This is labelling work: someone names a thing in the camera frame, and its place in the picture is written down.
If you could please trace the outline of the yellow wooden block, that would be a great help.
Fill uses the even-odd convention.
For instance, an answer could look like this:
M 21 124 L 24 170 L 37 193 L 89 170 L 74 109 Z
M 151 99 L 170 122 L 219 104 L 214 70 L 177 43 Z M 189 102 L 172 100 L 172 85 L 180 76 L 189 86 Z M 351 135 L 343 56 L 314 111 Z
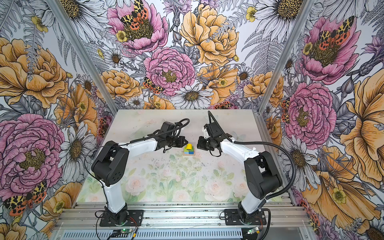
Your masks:
M 188 151 L 192 151 L 192 150 L 194 149 L 194 147 L 193 147 L 192 144 L 187 144 L 187 145 L 186 145 L 186 149 L 187 149 Z

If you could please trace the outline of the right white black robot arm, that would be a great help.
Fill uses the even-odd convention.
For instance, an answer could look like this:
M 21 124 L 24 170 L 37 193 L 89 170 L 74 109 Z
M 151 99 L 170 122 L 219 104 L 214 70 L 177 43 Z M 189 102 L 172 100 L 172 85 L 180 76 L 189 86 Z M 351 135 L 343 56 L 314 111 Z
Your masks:
M 199 137 L 197 147 L 210 153 L 217 150 L 217 157 L 227 154 L 244 164 L 249 192 L 238 205 L 238 216 L 243 224 L 250 224 L 252 218 L 263 211 L 269 199 L 285 193 L 286 189 L 280 189 L 283 181 L 272 154 L 247 146 L 274 145 L 268 142 L 237 142 L 224 132 L 212 112 L 208 112 L 208 117 L 209 123 L 204 125 L 204 135 Z

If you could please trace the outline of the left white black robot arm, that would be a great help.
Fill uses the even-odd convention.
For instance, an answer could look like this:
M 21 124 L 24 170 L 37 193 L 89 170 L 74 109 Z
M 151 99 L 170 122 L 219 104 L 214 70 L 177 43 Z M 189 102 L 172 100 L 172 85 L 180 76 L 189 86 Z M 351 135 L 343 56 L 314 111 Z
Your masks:
M 189 119 L 179 122 L 164 122 L 159 130 L 126 143 L 108 141 L 98 152 L 91 170 L 101 185 L 106 197 L 102 226 L 124 226 L 130 219 L 128 205 L 123 197 L 121 180 L 125 174 L 128 160 L 149 152 L 183 148 L 188 144 L 181 136 L 182 128 L 190 123 Z

